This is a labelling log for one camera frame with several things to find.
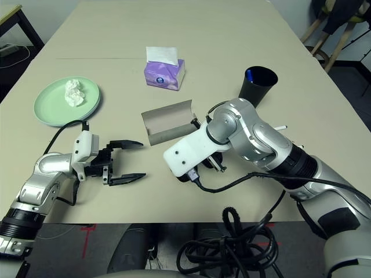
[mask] green plate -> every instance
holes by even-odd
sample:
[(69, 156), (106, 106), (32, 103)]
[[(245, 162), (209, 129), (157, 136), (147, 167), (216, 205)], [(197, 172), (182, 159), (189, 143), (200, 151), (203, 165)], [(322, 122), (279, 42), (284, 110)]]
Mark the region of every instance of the green plate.
[[(71, 107), (64, 99), (64, 85), (68, 80), (77, 79), (85, 98), (77, 107)], [(98, 107), (100, 92), (90, 79), (70, 76), (59, 79), (43, 89), (34, 103), (36, 118), (49, 126), (63, 126), (72, 120), (84, 120)]]

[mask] table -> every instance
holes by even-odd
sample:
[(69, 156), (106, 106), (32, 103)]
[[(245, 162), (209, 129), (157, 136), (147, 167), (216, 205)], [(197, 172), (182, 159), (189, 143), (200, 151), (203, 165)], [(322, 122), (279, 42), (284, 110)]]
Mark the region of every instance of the table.
[[(161, 17), (159, 12), (168, 15)], [(74, 44), (61, 46), (59, 42), (68, 35)], [(102, 42), (107, 42), (105, 51)], [(146, 85), (145, 46), (154, 45), (177, 46), (185, 59), (186, 76), (179, 92)], [(371, 134), (270, 3), (82, 2), (0, 105), (0, 213), (6, 213), (57, 131), (33, 116), (35, 98), (50, 82), (80, 75), (95, 81), (103, 94), (101, 106), (89, 119), (92, 133), (100, 135), (100, 148), (117, 139), (145, 145), (114, 153), (114, 174), (146, 172), (147, 176), (114, 187), (103, 186), (100, 178), (89, 178), (80, 187), (78, 204), (67, 207), (56, 202), (46, 221), (220, 222), (226, 206), (235, 207), (242, 221), (260, 220), (282, 190), (277, 182), (254, 179), (214, 195), (194, 184), (182, 184), (162, 159), (163, 152), (179, 139), (151, 147), (141, 118), (144, 111), (192, 99), (192, 109), (202, 119), (215, 103), (238, 95), (243, 72), (251, 65), (269, 67), (279, 78), (257, 109), (262, 119), (272, 126), (288, 125), (284, 135), (370, 196), (371, 150), (367, 146)], [(71, 152), (79, 131), (79, 127), (64, 131), (52, 151)], [(199, 168), (205, 186), (217, 188), (257, 170), (233, 151), (224, 155), (223, 164), (228, 168), (223, 174)], [(63, 186), (65, 197), (71, 198), (70, 188)], [(288, 196), (273, 220), (301, 220)]]
[(0, 36), (18, 24), (32, 44), (41, 50), (44, 46), (39, 35), (21, 10), (22, 5), (0, 5)]

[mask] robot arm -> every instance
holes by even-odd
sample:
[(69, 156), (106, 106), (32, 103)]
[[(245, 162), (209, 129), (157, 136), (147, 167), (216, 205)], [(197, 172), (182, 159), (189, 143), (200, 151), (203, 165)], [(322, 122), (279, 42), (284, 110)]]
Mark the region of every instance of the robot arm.
[[(194, 180), (196, 177), (192, 175), (195, 175), (194, 167), (198, 163), (214, 152), (230, 148), (269, 173), (350, 185), (320, 159), (306, 154), (263, 122), (253, 105), (241, 98), (216, 108), (209, 123), (203, 123), (198, 131), (180, 140), (163, 156), (174, 175), (179, 177), (188, 173)], [(297, 200), (299, 211), (312, 231), (328, 239), (326, 273), (332, 273), (332, 277), (365, 277), (361, 274), (363, 269), (371, 271), (370, 204), (353, 192), (333, 185), (291, 180), (279, 182)]]
[[(142, 143), (130, 140), (110, 141), (99, 150), (99, 136), (83, 130), (74, 142), (72, 153), (46, 153), (34, 166), (31, 177), (24, 183), (10, 209), (0, 222), (0, 273), (1, 277), (25, 277), (30, 265), (24, 258), (31, 253), (34, 240), (45, 217), (56, 199), (70, 205), (76, 203), (80, 182), (87, 176), (102, 177), (103, 184), (127, 184), (144, 177), (144, 173), (124, 174), (112, 178), (111, 152), (114, 148), (137, 148)], [(59, 198), (63, 182), (76, 178), (72, 202)]]

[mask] tissue box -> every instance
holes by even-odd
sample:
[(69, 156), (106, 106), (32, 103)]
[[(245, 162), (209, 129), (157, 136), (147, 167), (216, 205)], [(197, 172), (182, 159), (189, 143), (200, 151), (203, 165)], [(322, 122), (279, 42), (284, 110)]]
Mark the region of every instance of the tissue box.
[(184, 78), (185, 63), (178, 59), (178, 66), (161, 62), (148, 62), (144, 69), (147, 85), (178, 91)]

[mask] white tissue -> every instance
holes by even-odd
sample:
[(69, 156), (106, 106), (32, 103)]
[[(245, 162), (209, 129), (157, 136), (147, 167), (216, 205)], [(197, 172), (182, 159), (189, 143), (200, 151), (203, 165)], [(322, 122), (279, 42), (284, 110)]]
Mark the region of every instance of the white tissue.
[(178, 66), (178, 50), (176, 47), (147, 46), (147, 62), (162, 62)]
[(85, 94), (80, 91), (80, 82), (77, 79), (72, 79), (66, 82), (64, 99), (69, 106), (76, 107), (83, 102)]

